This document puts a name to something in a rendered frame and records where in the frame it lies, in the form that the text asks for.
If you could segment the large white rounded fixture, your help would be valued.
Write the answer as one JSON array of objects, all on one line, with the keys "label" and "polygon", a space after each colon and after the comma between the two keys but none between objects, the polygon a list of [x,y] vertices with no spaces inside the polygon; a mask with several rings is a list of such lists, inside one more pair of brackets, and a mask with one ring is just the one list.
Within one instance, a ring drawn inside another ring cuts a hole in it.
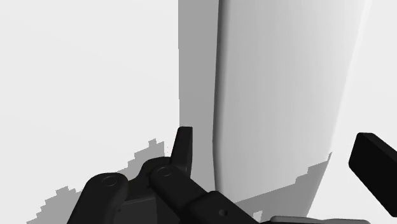
[{"label": "large white rounded fixture", "polygon": [[327,161],[372,0],[219,0],[213,153],[233,202]]}]

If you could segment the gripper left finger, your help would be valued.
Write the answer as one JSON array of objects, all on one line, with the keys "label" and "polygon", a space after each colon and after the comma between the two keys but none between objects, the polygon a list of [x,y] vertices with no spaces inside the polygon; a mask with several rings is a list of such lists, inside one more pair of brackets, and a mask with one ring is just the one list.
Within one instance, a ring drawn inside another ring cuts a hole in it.
[{"label": "gripper left finger", "polygon": [[145,161],[134,179],[90,178],[67,224],[188,224],[184,208],[206,193],[190,177],[192,155],[193,129],[179,127],[171,156]]}]

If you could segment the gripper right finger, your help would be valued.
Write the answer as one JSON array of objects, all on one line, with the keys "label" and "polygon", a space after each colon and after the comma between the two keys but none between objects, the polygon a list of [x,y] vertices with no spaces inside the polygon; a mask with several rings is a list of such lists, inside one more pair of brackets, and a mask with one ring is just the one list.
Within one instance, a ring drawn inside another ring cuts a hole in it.
[{"label": "gripper right finger", "polygon": [[348,164],[383,208],[397,218],[397,151],[375,134],[359,132]]}]

